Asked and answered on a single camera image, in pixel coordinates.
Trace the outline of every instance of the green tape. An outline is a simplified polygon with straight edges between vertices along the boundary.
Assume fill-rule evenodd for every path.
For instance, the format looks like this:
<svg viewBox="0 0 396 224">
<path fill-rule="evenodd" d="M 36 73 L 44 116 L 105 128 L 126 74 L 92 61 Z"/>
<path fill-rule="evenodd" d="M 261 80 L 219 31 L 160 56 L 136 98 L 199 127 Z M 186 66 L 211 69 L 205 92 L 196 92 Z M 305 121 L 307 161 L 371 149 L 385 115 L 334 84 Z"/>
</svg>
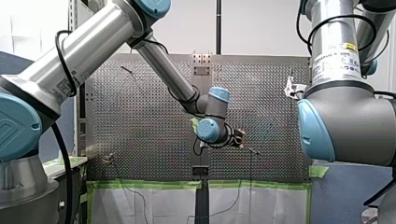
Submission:
<svg viewBox="0 0 396 224">
<path fill-rule="evenodd" d="M 306 196 L 306 224 L 310 222 L 311 208 L 311 184 L 286 184 L 266 181 L 249 181 L 249 180 L 209 180 L 209 187 L 212 189 L 237 189 L 241 187 L 253 187 L 260 189 L 289 189 L 289 190 L 307 190 Z M 92 224 L 92 204 L 93 195 L 97 189 L 199 189 L 201 182 L 197 181 L 175 181 L 175 182 L 158 182 L 144 180 L 111 180 L 111 181 L 88 181 L 88 224 Z"/>
<path fill-rule="evenodd" d="M 305 210 L 305 222 L 306 224 L 311 223 L 311 196 L 312 196 L 312 185 L 309 184 L 306 193 L 306 210 Z"/>
<path fill-rule="evenodd" d="M 80 161 L 85 160 L 83 157 L 69 157 L 70 164 L 76 164 Z M 44 166 L 50 166 L 50 165 L 64 165 L 64 161 L 59 161 L 58 159 L 52 160 L 52 161 L 47 161 L 44 163 Z"/>
<path fill-rule="evenodd" d="M 309 166 L 309 177 L 311 178 L 323 178 L 329 170 L 328 166 Z"/>
<path fill-rule="evenodd" d="M 196 118 L 190 119 L 190 121 L 192 122 L 192 128 L 194 129 L 194 132 L 197 133 L 197 127 L 199 124 L 199 120 Z"/>
<path fill-rule="evenodd" d="M 94 189 L 198 189 L 201 187 L 199 181 L 173 181 L 158 182 L 144 180 L 110 180 L 89 181 L 87 186 Z"/>
<path fill-rule="evenodd" d="M 266 181 L 250 182 L 249 180 L 243 180 L 242 183 L 240 183 L 240 181 L 235 180 L 209 180 L 209 187 L 212 189 L 237 189 L 239 185 L 241 185 L 241 187 L 253 187 L 258 189 L 307 190 L 310 186 L 310 183 L 285 184 Z"/>
<path fill-rule="evenodd" d="M 93 195 L 95 194 L 96 189 L 92 187 L 92 185 L 88 185 L 87 182 L 87 222 L 88 224 L 92 224 L 92 204 L 93 204 Z"/>
<path fill-rule="evenodd" d="M 87 202 L 87 194 L 83 194 L 79 196 L 79 203 L 85 203 Z"/>
</svg>

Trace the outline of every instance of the pegboard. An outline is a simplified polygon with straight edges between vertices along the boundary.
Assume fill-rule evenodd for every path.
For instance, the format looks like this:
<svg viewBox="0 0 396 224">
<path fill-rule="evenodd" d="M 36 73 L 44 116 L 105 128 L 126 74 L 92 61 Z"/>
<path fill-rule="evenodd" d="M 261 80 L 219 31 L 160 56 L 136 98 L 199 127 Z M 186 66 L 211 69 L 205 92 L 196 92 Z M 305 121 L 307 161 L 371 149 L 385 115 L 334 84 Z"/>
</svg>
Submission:
<svg viewBox="0 0 396 224">
<path fill-rule="evenodd" d="M 191 55 L 171 57 L 191 80 Z M 308 178 L 296 102 L 283 92 L 290 69 L 296 82 L 305 83 L 307 63 L 306 58 L 294 57 L 212 56 L 212 85 L 232 93 L 227 122 L 244 129 L 247 141 L 244 149 L 211 149 L 210 178 L 281 182 Z M 110 58 L 89 79 L 86 91 L 89 179 L 192 179 L 192 116 L 183 113 L 139 55 Z M 250 158 L 250 148 L 261 154 Z M 110 153 L 116 165 L 106 162 Z"/>
</svg>

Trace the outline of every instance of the blue joint cap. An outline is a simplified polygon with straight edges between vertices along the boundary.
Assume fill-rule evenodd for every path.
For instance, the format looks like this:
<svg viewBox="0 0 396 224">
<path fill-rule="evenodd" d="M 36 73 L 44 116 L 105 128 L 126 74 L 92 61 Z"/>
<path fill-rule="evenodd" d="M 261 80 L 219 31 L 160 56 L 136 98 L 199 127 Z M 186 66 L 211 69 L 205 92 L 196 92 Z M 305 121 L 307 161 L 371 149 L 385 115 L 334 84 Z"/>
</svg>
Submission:
<svg viewBox="0 0 396 224">
<path fill-rule="evenodd" d="M 168 13 L 171 0 L 135 0 L 150 17 L 160 19 Z"/>
<path fill-rule="evenodd" d="M 0 93 L 0 161 L 12 161 L 36 149 L 41 126 L 40 117 L 30 105 Z"/>
<path fill-rule="evenodd" d="M 213 119 L 201 119 L 197 127 L 197 135 L 207 143 L 215 143 L 220 135 L 219 125 Z"/>
<path fill-rule="evenodd" d="M 366 76 L 371 76 L 376 72 L 376 68 L 378 67 L 378 60 L 375 59 L 372 63 L 370 63 L 370 68 L 365 74 Z"/>
<path fill-rule="evenodd" d="M 230 103 L 230 92 L 222 87 L 210 88 L 209 95 L 226 103 Z"/>
<path fill-rule="evenodd" d="M 312 159 L 335 161 L 332 139 L 318 111 L 308 100 L 298 103 L 301 146 Z"/>
</svg>

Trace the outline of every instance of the white wall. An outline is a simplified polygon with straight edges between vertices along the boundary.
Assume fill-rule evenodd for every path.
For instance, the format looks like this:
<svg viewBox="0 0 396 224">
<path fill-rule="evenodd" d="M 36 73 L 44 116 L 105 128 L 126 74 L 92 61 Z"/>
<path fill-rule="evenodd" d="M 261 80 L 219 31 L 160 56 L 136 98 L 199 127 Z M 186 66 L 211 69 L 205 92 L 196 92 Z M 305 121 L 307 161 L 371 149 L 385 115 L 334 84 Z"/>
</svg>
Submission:
<svg viewBox="0 0 396 224">
<path fill-rule="evenodd" d="M 298 3 L 296 0 L 223 0 L 222 53 L 308 56 L 306 45 L 295 31 Z M 53 47 L 55 32 L 67 28 L 67 0 L 0 0 L 0 6 L 2 51 L 36 60 Z M 305 36 L 310 26 L 302 17 L 301 30 Z M 215 52 L 216 1 L 172 0 L 170 12 L 153 29 L 157 39 L 172 53 Z M 396 62 L 391 55 L 396 48 L 396 29 L 392 33 L 395 35 L 379 59 L 377 73 L 368 79 L 376 90 L 396 88 L 392 70 Z M 118 52 L 130 50 L 123 46 Z"/>
<path fill-rule="evenodd" d="M 299 39 L 295 29 L 299 1 L 222 2 L 222 54 L 309 56 L 306 44 Z M 195 50 L 214 53 L 216 1 L 172 0 L 171 10 L 153 29 L 157 39 L 172 53 L 192 53 Z M 305 37 L 311 31 L 311 22 L 305 16 L 301 17 L 301 31 Z M 389 67 L 393 65 L 390 52 L 394 48 L 394 44 L 389 46 L 378 60 L 376 74 L 367 80 L 376 90 L 392 90 L 393 72 Z M 118 52 L 129 53 L 130 49 L 125 45 Z"/>
<path fill-rule="evenodd" d="M 67 29 L 68 0 L 0 0 L 0 50 L 37 60 Z"/>
</svg>

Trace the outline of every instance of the wire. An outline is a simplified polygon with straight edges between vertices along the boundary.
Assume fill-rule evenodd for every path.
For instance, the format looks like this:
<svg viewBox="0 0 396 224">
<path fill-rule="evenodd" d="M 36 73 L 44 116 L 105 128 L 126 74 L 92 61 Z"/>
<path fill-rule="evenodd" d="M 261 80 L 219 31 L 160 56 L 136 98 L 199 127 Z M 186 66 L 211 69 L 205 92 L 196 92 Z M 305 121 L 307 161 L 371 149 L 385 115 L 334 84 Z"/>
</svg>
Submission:
<svg viewBox="0 0 396 224">
<path fill-rule="evenodd" d="M 201 150 L 200 150 L 200 152 L 198 153 L 198 152 L 195 150 L 195 145 L 197 144 L 197 141 L 198 141 L 198 136 L 195 138 L 194 144 L 192 145 L 192 151 L 194 152 L 195 156 L 200 157 L 200 156 L 202 156 L 202 153 L 204 152 L 204 148 L 200 146 L 199 148 L 200 148 Z"/>
<path fill-rule="evenodd" d="M 181 106 L 183 106 L 183 108 L 184 108 L 184 110 L 185 110 L 186 113 L 188 113 L 188 114 L 190 114 L 190 115 L 193 115 L 193 116 L 195 116 L 195 117 L 197 117 L 197 118 L 203 119 L 204 116 L 191 113 L 191 112 L 189 112 L 189 110 L 184 106 L 184 104 L 195 104 L 195 110 L 196 110 L 197 112 L 199 112 L 198 106 L 197 106 L 197 101 L 198 101 L 198 99 L 199 99 L 200 92 L 199 92 L 199 90 L 198 90 L 198 88 L 197 88 L 196 86 L 192 85 L 192 87 L 195 89 L 195 92 L 194 92 L 194 95 L 193 95 L 190 99 L 188 99 L 188 100 L 179 100 L 179 99 L 177 99 L 177 97 L 172 93 L 171 89 L 169 89 L 169 87 L 168 87 L 167 89 L 168 89 L 169 94 L 172 96 L 172 98 L 174 98 L 176 101 L 178 101 L 178 102 L 181 104 Z"/>
<path fill-rule="evenodd" d="M 70 70 L 67 67 L 66 61 L 64 60 L 64 55 L 62 54 L 62 50 L 59 43 L 59 36 L 61 34 L 71 34 L 71 33 L 72 33 L 71 31 L 66 31 L 66 30 L 62 30 L 56 33 L 55 47 L 56 47 L 56 51 L 58 52 L 59 61 L 61 61 L 62 68 L 64 69 L 64 73 L 66 74 L 67 80 L 69 81 L 70 84 L 70 88 L 71 88 L 70 97 L 73 97 L 77 95 L 76 83 L 74 82 L 72 75 L 70 74 Z"/>
<path fill-rule="evenodd" d="M 371 40 L 369 41 L 369 43 L 367 43 L 364 47 L 361 47 L 361 48 L 359 49 L 359 51 L 364 50 L 364 49 L 367 49 L 368 47 L 370 47 L 370 45 L 372 45 L 372 44 L 375 42 L 376 35 L 377 35 L 376 26 L 375 26 L 375 24 L 374 24 L 370 19 L 368 19 L 367 17 L 363 17 L 363 16 L 361 16 L 361 15 L 355 15 L 355 14 L 353 14 L 353 15 L 340 15 L 340 16 L 330 17 L 329 19 L 326 19 L 326 20 L 320 22 L 317 26 L 315 26 L 314 29 L 312 29 L 311 33 L 309 34 L 309 37 L 308 37 L 308 40 L 307 40 L 309 44 L 307 44 L 307 46 L 308 46 L 308 51 L 309 51 L 309 53 L 310 53 L 311 55 L 312 55 L 312 49 L 311 49 L 312 44 L 311 44 L 311 40 L 312 40 L 314 34 L 315 34 L 323 25 L 329 23 L 330 21 L 337 20 L 337 19 L 343 19 L 343 18 L 352 18 L 352 19 L 359 19 L 359 20 L 362 20 L 362 21 L 366 21 L 366 22 L 371 26 L 371 28 L 373 29 L 373 37 L 372 37 L 372 39 L 371 39 Z"/>
<path fill-rule="evenodd" d="M 230 211 L 231 209 L 233 209 L 233 207 L 234 207 L 234 206 L 236 205 L 236 203 L 239 201 L 239 197 L 240 197 L 240 195 L 241 195 L 241 187 L 242 187 L 242 180 L 239 180 L 238 193 L 237 193 L 237 195 L 236 195 L 235 200 L 233 201 L 233 204 L 232 204 L 230 207 L 228 207 L 227 209 L 224 209 L 223 211 L 214 213 L 214 214 L 210 215 L 209 217 L 214 217 L 214 216 L 217 216 L 217 215 L 226 213 L 226 212 Z M 187 217 L 187 224 L 189 224 L 190 218 L 195 218 L 195 216 L 188 216 L 188 217 Z"/>
<path fill-rule="evenodd" d="M 391 96 L 393 99 L 396 99 L 396 93 L 390 91 L 374 91 L 374 95 L 387 95 Z"/>
<path fill-rule="evenodd" d="M 301 34 L 300 30 L 300 18 L 301 18 L 301 13 L 303 12 L 303 6 L 304 6 L 304 0 L 300 1 L 300 7 L 297 12 L 297 20 L 296 20 L 296 30 L 297 30 L 297 35 L 300 37 L 300 39 L 307 45 L 311 45 Z"/>
<path fill-rule="evenodd" d="M 396 185 L 396 179 L 390 180 L 390 182 L 384 188 L 382 188 L 379 192 L 377 192 L 375 195 L 373 195 L 371 198 L 369 198 L 366 202 L 364 202 L 363 205 L 367 206 L 370 203 L 375 202 L 377 199 L 379 199 L 382 195 L 384 195 L 386 192 L 388 192 L 395 185 Z"/>
<path fill-rule="evenodd" d="M 367 63 L 363 63 L 362 66 L 370 65 L 373 61 L 375 61 L 376 59 L 378 59 L 379 56 L 381 56 L 381 55 L 385 52 L 385 50 L 387 49 L 387 47 L 388 47 L 388 45 L 389 45 L 389 42 L 390 42 L 390 33 L 389 33 L 389 30 L 387 30 L 387 42 L 385 43 L 384 48 L 382 48 L 381 51 L 380 51 L 373 59 L 371 59 L 371 60 L 368 61 Z"/>
<path fill-rule="evenodd" d="M 224 143 L 223 145 L 221 145 L 221 146 L 213 146 L 213 145 L 211 145 L 211 144 L 208 144 L 210 147 L 212 147 L 212 148 L 214 148 L 214 149 L 219 149 L 219 148 L 226 147 L 226 146 L 228 146 L 228 145 L 231 143 L 231 141 L 233 140 L 233 139 L 232 139 L 232 137 L 233 137 L 233 128 L 232 128 L 228 123 L 226 123 L 226 122 L 224 122 L 224 126 L 225 126 L 225 130 L 226 130 L 226 132 L 227 132 L 228 141 L 227 141 L 226 143 Z"/>
<path fill-rule="evenodd" d="M 145 39 L 145 38 L 139 38 L 140 40 L 143 40 L 145 42 L 151 43 L 151 44 L 155 44 L 157 46 L 160 46 L 161 48 L 163 48 L 163 50 L 165 50 L 166 54 L 169 54 L 168 49 L 166 48 L 166 46 L 160 42 L 157 41 L 153 41 L 153 40 L 149 40 L 149 39 Z"/>
<path fill-rule="evenodd" d="M 147 210 L 147 203 L 146 203 L 146 198 L 145 198 L 145 196 L 143 196 L 143 194 L 141 194 L 141 193 L 139 193 L 139 192 L 137 192 L 137 191 L 135 191 L 135 190 L 132 190 L 132 189 L 128 188 L 128 186 L 125 185 L 125 184 L 123 183 L 123 180 L 122 180 L 122 178 L 120 177 L 119 168 L 117 167 L 116 163 L 114 162 L 114 159 L 113 159 L 112 163 L 113 163 L 114 169 L 115 169 L 116 172 L 117 172 L 117 177 L 118 177 L 118 179 L 120 180 L 121 184 L 122 184 L 128 191 L 130 191 L 130 192 L 132 192 L 132 193 L 134 193 L 134 194 L 137 194 L 137 195 L 139 195 L 139 196 L 142 198 L 142 200 L 143 200 L 143 206 L 144 206 L 144 208 L 143 208 L 143 209 L 144 209 L 143 214 L 144 214 L 144 216 L 145 216 L 146 224 L 149 224 L 148 216 L 147 216 L 147 212 L 146 212 L 146 210 Z"/>
<path fill-rule="evenodd" d="M 66 216 L 64 223 L 70 224 L 72 221 L 72 211 L 73 211 L 73 177 L 72 177 L 72 167 L 69 160 L 69 155 L 67 152 L 66 145 L 64 144 L 64 139 L 62 138 L 61 131 L 58 125 L 54 122 L 51 126 L 55 138 L 58 141 L 59 149 L 61 150 L 62 157 L 64 159 L 64 170 L 66 172 Z"/>
</svg>

